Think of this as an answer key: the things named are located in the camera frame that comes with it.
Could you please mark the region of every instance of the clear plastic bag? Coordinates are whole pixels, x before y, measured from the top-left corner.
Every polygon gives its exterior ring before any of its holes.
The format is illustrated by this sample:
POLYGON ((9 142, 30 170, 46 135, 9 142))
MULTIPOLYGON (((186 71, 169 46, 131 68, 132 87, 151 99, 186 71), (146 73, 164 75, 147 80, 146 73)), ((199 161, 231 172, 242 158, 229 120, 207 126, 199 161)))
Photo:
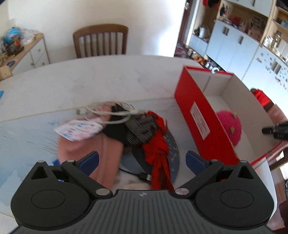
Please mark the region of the clear plastic bag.
POLYGON ((21 45, 25 46, 30 44, 34 41, 34 37, 37 33, 39 33, 36 30, 30 30, 30 29, 21 29, 21 45))

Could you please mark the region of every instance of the wooden door frame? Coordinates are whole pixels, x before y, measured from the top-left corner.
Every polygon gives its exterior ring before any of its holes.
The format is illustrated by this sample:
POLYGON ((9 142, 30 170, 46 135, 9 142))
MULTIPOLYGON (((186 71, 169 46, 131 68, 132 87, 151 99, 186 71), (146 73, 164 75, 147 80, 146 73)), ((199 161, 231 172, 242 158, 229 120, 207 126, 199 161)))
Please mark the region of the wooden door frame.
POLYGON ((190 12, 191 12, 191 6, 192 6, 193 1, 196 1, 196 0, 186 0, 186 2, 189 2, 189 9, 188 10, 184 9, 182 23, 181 23, 181 27, 180 27, 177 43, 183 44, 183 39, 184 39, 185 31, 186 31, 186 28, 187 28, 188 19, 189 19, 189 15, 190 15, 190 12))

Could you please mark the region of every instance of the barcode label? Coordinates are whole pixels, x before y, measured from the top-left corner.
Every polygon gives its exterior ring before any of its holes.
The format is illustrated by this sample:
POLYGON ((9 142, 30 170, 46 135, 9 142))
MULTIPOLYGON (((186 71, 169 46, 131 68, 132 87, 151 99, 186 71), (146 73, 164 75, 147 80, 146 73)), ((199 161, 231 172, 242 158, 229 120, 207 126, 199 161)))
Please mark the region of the barcode label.
POLYGON ((210 133, 210 129, 208 128, 208 125, 203 117, 203 115, 201 114, 198 106, 196 105, 196 103, 194 102, 190 113, 198 127, 198 130, 203 138, 203 140, 205 140, 205 138, 209 135, 210 133))

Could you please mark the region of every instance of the pink ball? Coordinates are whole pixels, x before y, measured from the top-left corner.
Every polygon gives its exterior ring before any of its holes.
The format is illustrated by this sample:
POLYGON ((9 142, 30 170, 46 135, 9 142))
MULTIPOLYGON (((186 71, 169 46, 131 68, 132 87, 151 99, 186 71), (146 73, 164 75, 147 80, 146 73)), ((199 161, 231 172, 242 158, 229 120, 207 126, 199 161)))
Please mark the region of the pink ball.
POLYGON ((236 113, 226 110, 219 111, 217 116, 232 142, 232 145, 236 146, 241 139, 242 133, 242 126, 239 117, 236 113))

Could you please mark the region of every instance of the open cardboard box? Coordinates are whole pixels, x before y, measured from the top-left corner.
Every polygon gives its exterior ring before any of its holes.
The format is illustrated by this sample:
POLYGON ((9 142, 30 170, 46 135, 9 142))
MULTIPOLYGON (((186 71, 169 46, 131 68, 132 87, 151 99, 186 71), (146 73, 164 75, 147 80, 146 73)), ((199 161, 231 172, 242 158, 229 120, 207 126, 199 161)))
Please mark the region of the open cardboard box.
POLYGON ((233 74, 184 67, 180 76, 175 99, 190 129, 200 155, 218 159, 226 165, 239 160, 252 163, 270 151, 278 140, 263 135, 262 128, 273 126, 263 107, 233 74), (242 135, 233 147, 216 112, 229 110, 237 113, 242 135))

